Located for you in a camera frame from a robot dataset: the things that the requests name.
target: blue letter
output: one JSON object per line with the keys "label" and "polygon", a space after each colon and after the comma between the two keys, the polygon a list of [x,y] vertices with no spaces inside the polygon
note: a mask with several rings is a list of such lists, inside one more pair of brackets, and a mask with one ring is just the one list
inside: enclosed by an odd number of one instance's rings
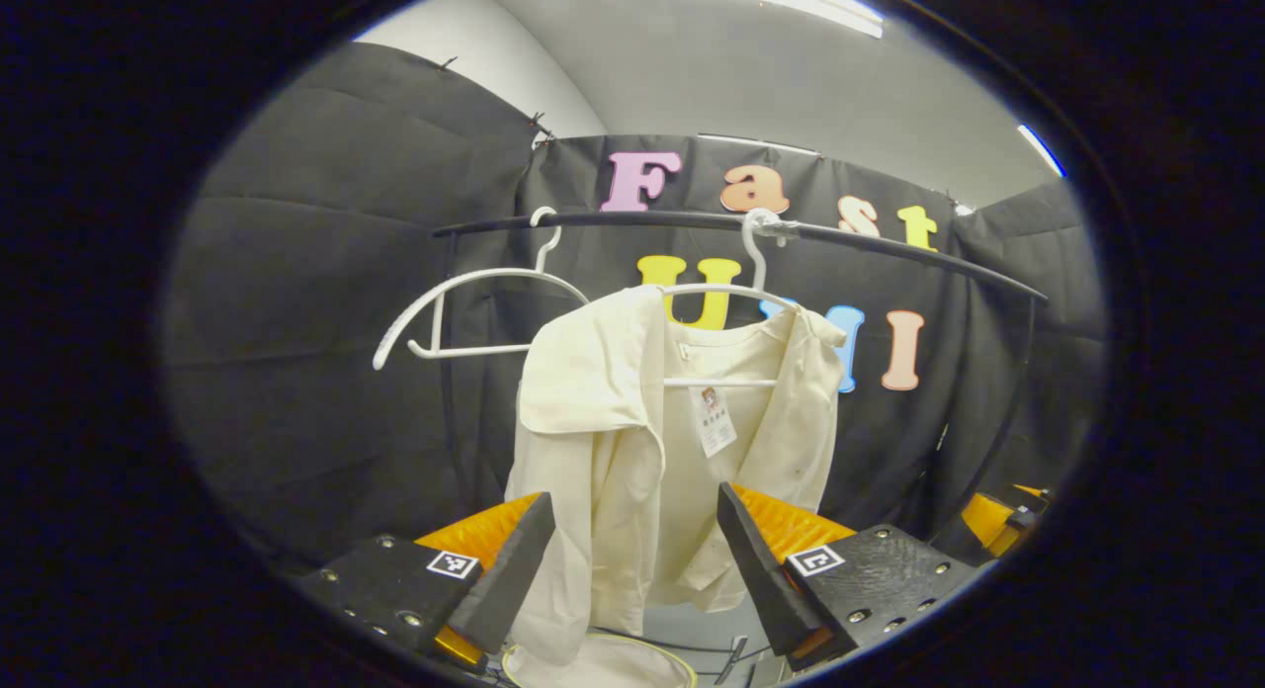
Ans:
{"label": "blue letter", "polygon": [[[794,301],[791,297],[783,297],[786,301]],[[773,305],[770,301],[760,301],[760,312],[764,317],[773,317],[778,312],[782,312],[782,306]],[[826,314],[826,322],[834,324],[835,328],[840,328],[846,335],[844,347],[835,347],[835,354],[839,355],[839,360],[844,363],[844,381],[839,384],[840,395],[846,395],[855,390],[856,381],[853,378],[853,354],[856,353],[856,330],[865,322],[865,314],[861,310],[854,309],[854,306],[832,306],[830,312]]]}

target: shirt sleeve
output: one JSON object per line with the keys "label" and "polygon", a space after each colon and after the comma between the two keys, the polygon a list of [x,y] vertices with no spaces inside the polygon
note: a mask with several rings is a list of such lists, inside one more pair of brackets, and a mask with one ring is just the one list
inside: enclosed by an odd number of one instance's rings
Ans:
{"label": "shirt sleeve", "polygon": [[593,572],[591,543],[591,433],[515,433],[506,500],[535,491],[553,498],[554,535],[545,546],[510,635],[543,661],[573,661],[588,629]]}

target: ceiling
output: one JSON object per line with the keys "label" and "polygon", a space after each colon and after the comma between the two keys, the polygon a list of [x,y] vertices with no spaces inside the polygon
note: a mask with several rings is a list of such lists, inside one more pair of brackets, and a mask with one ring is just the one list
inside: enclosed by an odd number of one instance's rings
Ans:
{"label": "ceiling", "polygon": [[496,0],[610,134],[807,147],[985,206],[1055,178],[1020,121],[894,20],[880,39],[750,0]]}

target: clothing tag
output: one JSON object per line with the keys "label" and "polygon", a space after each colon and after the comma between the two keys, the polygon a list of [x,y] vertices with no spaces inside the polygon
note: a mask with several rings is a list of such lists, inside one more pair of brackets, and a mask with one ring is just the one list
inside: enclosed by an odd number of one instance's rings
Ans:
{"label": "clothing tag", "polygon": [[707,458],[737,440],[722,391],[717,387],[691,387],[689,403],[694,407],[694,427],[698,439],[703,441],[703,454]]}

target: pink letter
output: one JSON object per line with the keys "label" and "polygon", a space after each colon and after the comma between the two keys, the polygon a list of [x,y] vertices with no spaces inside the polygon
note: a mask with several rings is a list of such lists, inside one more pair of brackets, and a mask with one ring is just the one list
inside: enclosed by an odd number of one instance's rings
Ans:
{"label": "pink letter", "polygon": [[894,392],[908,392],[918,386],[918,376],[913,373],[913,363],[918,355],[918,329],[922,329],[922,315],[908,310],[892,310],[887,314],[892,326],[892,360],[883,376],[883,387]]}
{"label": "pink letter", "polygon": [[681,171],[677,152],[615,152],[611,162],[615,164],[611,196],[601,210],[649,210],[650,206],[641,202],[641,188],[645,188],[646,197],[657,199],[663,192],[663,171]]}

